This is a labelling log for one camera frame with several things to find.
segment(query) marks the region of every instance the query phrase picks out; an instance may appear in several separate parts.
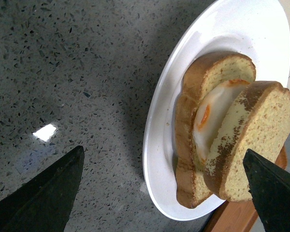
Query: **speckled gray surface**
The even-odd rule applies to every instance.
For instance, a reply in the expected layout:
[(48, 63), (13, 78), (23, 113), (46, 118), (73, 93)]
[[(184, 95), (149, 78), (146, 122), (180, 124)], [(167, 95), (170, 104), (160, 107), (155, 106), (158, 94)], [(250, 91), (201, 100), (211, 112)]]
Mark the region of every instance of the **speckled gray surface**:
[[(178, 222), (152, 203), (142, 144), (163, 66), (211, 2), (0, 1), (0, 200), (82, 145), (65, 231), (199, 231), (208, 216)], [(50, 141), (32, 136), (50, 123)]]

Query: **terrazzo countertop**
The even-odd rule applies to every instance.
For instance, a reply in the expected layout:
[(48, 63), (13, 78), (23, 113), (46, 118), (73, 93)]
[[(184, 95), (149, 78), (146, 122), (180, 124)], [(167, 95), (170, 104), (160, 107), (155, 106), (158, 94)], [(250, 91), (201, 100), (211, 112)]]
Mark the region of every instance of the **terrazzo countertop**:
[[(66, 232), (199, 231), (152, 203), (142, 145), (173, 48), (212, 0), (0, 1), (0, 200), (77, 145)], [(57, 130), (47, 142), (32, 135)]]

